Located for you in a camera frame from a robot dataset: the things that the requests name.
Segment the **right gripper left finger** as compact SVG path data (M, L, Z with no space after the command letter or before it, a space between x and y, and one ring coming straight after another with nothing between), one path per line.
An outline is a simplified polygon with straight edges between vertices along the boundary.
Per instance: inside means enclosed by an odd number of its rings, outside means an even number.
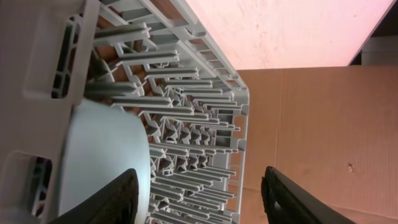
M128 169L50 224L134 224L139 203L135 169Z

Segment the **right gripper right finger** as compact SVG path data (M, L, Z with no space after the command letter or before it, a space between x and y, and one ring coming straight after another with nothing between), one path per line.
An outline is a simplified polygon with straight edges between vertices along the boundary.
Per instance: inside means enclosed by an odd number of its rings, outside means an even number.
M268 166L261 182L264 211L269 224L353 224L290 180Z

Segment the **light blue bowl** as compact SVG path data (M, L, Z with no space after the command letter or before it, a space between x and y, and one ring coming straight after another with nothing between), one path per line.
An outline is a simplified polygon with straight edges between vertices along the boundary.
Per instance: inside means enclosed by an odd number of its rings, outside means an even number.
M134 114L82 100L73 111L62 159L58 214L81 204L124 171L136 170L136 223L147 217L150 152L146 131Z

